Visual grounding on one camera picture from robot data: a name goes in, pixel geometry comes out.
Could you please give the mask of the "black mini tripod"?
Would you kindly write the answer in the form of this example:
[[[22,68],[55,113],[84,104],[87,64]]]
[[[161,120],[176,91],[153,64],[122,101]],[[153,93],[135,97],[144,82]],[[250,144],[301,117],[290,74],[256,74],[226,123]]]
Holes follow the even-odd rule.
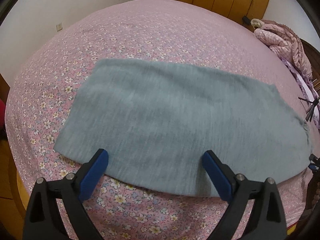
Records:
[[[303,100],[303,101],[309,103],[309,105],[310,105],[309,108],[306,110],[306,118],[305,118],[306,121],[311,121],[312,120],[312,117],[313,117],[313,114],[314,114],[314,110],[317,107],[317,105],[319,104],[319,98],[320,98],[320,96],[318,96],[313,101],[310,101],[308,99],[299,97],[299,100]]]

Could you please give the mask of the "purple ruffled pillow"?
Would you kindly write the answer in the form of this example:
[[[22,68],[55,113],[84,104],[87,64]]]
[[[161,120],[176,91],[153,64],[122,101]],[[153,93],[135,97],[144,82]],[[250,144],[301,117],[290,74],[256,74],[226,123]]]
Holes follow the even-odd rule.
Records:
[[[313,102],[315,99],[318,98],[318,93],[315,91],[313,84],[307,78],[303,78],[299,72],[295,69],[295,67],[287,61],[285,58],[280,58],[282,63],[288,68],[291,72],[293,77],[295,78],[296,83],[298,83],[300,90],[302,91],[304,98],[310,102]],[[319,104],[315,107],[313,112],[313,122],[315,123],[316,127],[319,129]]]

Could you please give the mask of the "dark wooden headboard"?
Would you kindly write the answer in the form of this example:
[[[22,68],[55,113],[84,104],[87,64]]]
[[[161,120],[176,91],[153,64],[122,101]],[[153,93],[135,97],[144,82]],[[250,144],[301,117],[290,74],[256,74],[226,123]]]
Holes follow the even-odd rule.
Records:
[[[304,52],[308,57],[311,63],[312,69],[312,84],[314,86],[315,91],[319,94],[320,87],[320,53],[319,51],[312,46],[310,43],[301,39]]]

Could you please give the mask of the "pink quilted comforter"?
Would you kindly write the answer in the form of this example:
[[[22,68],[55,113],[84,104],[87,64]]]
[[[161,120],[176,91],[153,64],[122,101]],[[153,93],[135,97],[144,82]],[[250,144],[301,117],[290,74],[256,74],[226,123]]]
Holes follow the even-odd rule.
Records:
[[[287,25],[271,20],[262,21],[265,24],[254,30],[254,36],[268,46],[277,57],[289,61],[302,77],[311,80],[311,63],[298,35]]]

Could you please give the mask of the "plush toy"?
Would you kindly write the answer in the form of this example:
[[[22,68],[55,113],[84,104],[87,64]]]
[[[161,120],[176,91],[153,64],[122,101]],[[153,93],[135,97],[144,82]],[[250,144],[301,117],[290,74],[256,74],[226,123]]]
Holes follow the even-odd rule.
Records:
[[[254,29],[261,28],[264,24],[265,24],[265,22],[263,22],[262,20],[257,19],[257,18],[253,18],[253,19],[251,20],[251,26],[252,26]]]

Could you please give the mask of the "wall socket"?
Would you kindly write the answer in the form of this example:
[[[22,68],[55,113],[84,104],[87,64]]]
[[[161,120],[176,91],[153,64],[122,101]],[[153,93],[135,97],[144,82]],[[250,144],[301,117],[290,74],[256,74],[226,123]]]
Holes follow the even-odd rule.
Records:
[[[61,31],[63,29],[62,23],[56,25],[56,31]]]

